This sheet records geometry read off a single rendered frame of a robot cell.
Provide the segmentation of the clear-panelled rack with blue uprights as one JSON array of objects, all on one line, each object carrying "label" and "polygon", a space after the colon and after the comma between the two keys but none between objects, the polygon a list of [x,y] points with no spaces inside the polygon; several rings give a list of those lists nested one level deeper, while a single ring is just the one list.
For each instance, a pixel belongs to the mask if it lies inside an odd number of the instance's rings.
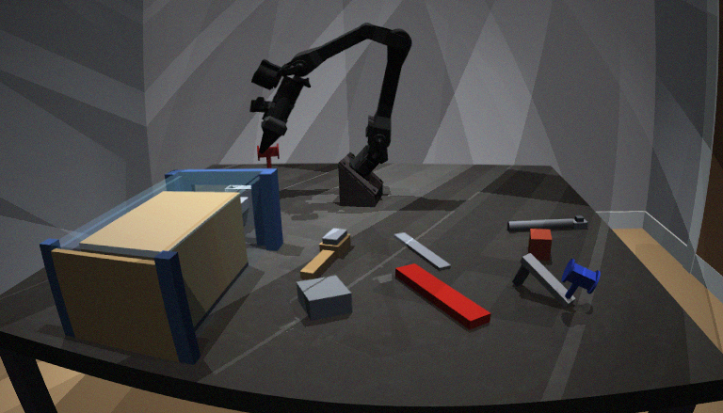
[{"label": "clear-panelled rack with blue uprights", "polygon": [[202,331],[280,248],[274,170],[169,172],[40,243],[66,336],[192,365]]}]

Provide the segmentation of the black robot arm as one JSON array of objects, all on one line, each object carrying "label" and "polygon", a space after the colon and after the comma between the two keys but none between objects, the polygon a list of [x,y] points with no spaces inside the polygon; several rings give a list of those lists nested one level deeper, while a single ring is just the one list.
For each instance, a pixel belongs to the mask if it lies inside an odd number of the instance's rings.
[{"label": "black robot arm", "polygon": [[[303,86],[311,87],[309,77],[304,79],[303,76],[310,74],[318,65],[321,65],[331,56],[335,56],[366,39],[387,45],[388,55],[387,67],[379,95],[378,110],[374,116],[369,115],[368,126],[366,127],[368,145],[355,158],[350,157],[349,159],[349,166],[364,177],[365,180],[369,181],[373,169],[379,163],[382,164],[388,161],[387,148],[390,146],[392,133],[391,114],[399,83],[398,79],[402,65],[411,48],[411,38],[405,30],[402,28],[392,30],[364,23],[320,47],[297,53],[293,60],[282,67],[274,65],[266,59],[262,60],[259,68],[252,76],[251,83],[270,90],[277,87],[281,77],[284,76],[276,93],[295,101]],[[286,76],[293,74],[295,75],[294,78]],[[268,116],[272,116],[275,105],[276,102],[274,101],[265,102],[264,97],[257,97],[256,100],[251,100],[249,112],[267,112]]]}]

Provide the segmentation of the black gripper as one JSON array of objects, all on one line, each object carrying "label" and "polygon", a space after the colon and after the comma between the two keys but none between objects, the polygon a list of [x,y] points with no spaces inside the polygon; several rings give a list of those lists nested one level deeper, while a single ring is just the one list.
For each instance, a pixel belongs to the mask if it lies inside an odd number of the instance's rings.
[{"label": "black gripper", "polygon": [[260,153],[264,153],[281,135],[287,131],[286,122],[289,114],[294,108],[295,101],[289,100],[282,95],[275,94],[272,102],[276,102],[272,116],[264,113],[261,128],[263,137],[260,146]]}]

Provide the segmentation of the red rectangular bar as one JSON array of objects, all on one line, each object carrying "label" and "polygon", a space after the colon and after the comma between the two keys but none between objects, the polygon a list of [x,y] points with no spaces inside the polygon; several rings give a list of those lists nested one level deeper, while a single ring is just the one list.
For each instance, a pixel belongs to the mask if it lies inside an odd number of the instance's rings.
[{"label": "red rectangular bar", "polygon": [[490,322],[489,311],[416,264],[395,268],[395,275],[469,330]]}]

